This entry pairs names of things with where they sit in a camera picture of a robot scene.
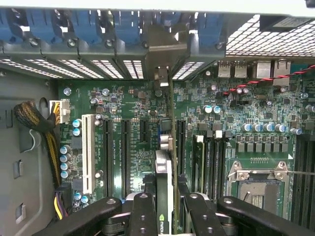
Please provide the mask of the black RAM slot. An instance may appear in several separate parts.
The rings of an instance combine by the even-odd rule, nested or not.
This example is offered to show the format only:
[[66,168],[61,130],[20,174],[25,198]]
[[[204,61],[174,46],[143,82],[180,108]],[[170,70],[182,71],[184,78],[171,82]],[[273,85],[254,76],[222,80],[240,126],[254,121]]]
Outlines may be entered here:
[[[297,147],[296,147],[296,160],[295,160],[295,171],[302,172],[304,168],[304,140],[301,136],[297,136]],[[300,211],[301,211],[301,200],[302,200],[302,174],[294,175],[294,222],[301,224]]]
[[[315,141],[307,143],[307,162],[306,171],[308,173],[315,173]],[[307,204],[307,228],[315,232],[315,175],[308,175],[305,179],[306,184],[306,200]]]
[[210,138],[207,138],[207,168],[206,168],[206,180],[207,180],[207,196],[212,199],[213,193],[213,136],[211,135]]
[[221,167],[221,180],[222,180],[222,187],[221,187],[221,195],[225,194],[225,182],[226,182],[226,150],[228,149],[230,141],[230,131],[224,131],[223,133],[223,141],[222,141],[222,167]]
[[218,186],[219,186],[218,182],[219,182],[220,155],[221,155],[221,151],[220,151],[221,139],[222,139],[222,131],[221,130],[215,131],[215,148],[216,148],[215,197],[216,198],[218,197]]

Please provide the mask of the CPU socket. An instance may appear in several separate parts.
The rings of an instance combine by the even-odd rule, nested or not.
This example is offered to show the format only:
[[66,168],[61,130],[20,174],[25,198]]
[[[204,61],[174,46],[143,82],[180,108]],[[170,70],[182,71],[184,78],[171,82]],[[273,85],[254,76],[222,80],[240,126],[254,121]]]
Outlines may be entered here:
[[288,218],[288,196],[282,181],[237,181],[232,184],[230,195],[284,219]]

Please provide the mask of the long black expansion slot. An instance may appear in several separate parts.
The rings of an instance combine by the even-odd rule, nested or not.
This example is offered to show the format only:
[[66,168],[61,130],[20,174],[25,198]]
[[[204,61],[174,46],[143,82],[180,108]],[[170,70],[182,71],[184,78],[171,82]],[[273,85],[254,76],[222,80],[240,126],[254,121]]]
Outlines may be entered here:
[[113,196],[113,124],[106,118],[103,121],[104,148],[104,195]]
[[185,172],[186,121],[177,120],[177,159],[178,174]]
[[125,198],[130,193],[130,139],[131,124],[129,119],[121,121],[121,150],[122,150],[122,197]]

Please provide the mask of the metal socket cover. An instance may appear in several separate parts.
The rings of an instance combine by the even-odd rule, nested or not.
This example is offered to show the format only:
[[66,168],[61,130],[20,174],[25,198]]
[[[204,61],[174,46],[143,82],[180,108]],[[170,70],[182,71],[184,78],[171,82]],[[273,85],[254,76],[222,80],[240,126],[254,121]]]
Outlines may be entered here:
[[243,168],[240,161],[234,161],[232,167],[227,175],[227,179],[231,182],[245,181],[250,178],[264,177],[266,179],[284,180],[288,173],[287,164],[280,161],[275,168],[271,169],[253,169]]

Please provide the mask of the white expansion slot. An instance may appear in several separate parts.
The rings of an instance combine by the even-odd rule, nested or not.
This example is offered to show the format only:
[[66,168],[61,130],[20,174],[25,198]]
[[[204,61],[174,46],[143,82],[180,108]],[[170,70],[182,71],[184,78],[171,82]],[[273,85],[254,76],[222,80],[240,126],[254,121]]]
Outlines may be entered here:
[[83,194],[92,194],[95,189],[95,116],[84,114],[81,118]]

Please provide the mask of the short black expansion slot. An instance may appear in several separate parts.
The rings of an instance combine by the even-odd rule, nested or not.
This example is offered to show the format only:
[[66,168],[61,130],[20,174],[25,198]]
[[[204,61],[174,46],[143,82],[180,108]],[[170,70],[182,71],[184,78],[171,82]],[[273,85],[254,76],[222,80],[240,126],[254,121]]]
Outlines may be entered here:
[[148,142],[150,139],[149,122],[146,119],[140,120],[140,141]]

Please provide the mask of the green motherboard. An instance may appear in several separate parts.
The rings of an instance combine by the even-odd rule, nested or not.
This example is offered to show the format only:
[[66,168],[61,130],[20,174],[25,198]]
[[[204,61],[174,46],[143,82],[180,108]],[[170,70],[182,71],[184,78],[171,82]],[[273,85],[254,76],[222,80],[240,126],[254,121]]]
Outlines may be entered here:
[[[185,172],[192,192],[207,195],[207,138],[213,136],[213,193],[211,201],[221,195],[222,141],[230,131],[226,150],[226,177],[234,161],[243,168],[271,169],[280,161],[294,171],[297,136],[315,134],[315,113],[305,105],[315,99],[315,68],[293,65],[292,76],[273,81],[251,81],[243,87],[243,78],[217,77],[213,71],[196,76],[191,82],[176,82],[174,117],[186,121]],[[165,140],[159,139],[159,123],[165,117],[165,99],[150,82],[115,82],[69,80],[61,83],[60,95],[70,103],[70,123],[60,126],[61,173],[72,185],[72,210],[78,211],[104,197],[103,121],[113,124],[113,197],[122,197],[121,121],[129,119],[130,193],[144,190],[143,178],[154,174],[155,151]],[[95,124],[95,189],[83,194],[82,118],[94,115]],[[140,141],[140,120],[149,122],[150,139]],[[215,197],[216,148],[215,131],[222,131],[218,197]],[[288,220],[294,217],[294,174],[287,174]],[[225,194],[232,184],[226,178]]]

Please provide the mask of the white power connector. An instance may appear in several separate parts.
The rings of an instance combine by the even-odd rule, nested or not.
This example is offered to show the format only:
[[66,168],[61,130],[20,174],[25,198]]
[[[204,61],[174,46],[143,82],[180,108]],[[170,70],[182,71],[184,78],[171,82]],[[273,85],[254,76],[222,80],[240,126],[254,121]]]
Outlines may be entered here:
[[55,125],[69,124],[70,122],[70,103],[68,100],[50,100],[50,116],[55,121]]

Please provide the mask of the black open PC case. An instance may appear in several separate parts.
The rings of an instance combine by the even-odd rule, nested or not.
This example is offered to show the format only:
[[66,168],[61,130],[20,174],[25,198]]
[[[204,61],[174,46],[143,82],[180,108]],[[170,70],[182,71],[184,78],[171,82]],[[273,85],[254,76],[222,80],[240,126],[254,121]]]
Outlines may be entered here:
[[[188,49],[176,82],[213,71],[217,77],[273,81],[293,65],[315,68],[315,0],[0,0],[23,35],[0,40],[0,236],[36,236],[71,214],[72,185],[61,173],[60,126],[49,101],[64,100],[69,80],[150,82],[146,56],[151,25],[184,24]],[[49,44],[30,31],[27,9],[54,10],[62,42]],[[88,44],[74,33],[73,10],[96,10],[103,41]],[[140,43],[115,34],[115,10],[136,10]],[[220,13],[220,42],[200,47],[199,12]]]

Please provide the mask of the blue card retainer clip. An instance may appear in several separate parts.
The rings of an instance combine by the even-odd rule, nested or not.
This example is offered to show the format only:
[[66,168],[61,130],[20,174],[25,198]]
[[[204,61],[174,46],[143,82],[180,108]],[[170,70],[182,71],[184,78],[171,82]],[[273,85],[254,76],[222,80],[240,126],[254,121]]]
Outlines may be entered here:
[[140,43],[139,15],[136,10],[115,10],[114,28],[116,36],[127,45]]
[[96,10],[73,10],[71,21],[76,36],[88,44],[103,41],[100,17]]
[[0,8],[0,40],[17,44],[23,35],[15,20],[15,15],[10,9]]
[[196,20],[200,47],[210,47],[220,42],[223,15],[199,12]]
[[49,44],[62,42],[62,31],[54,10],[27,9],[30,31],[36,37]]

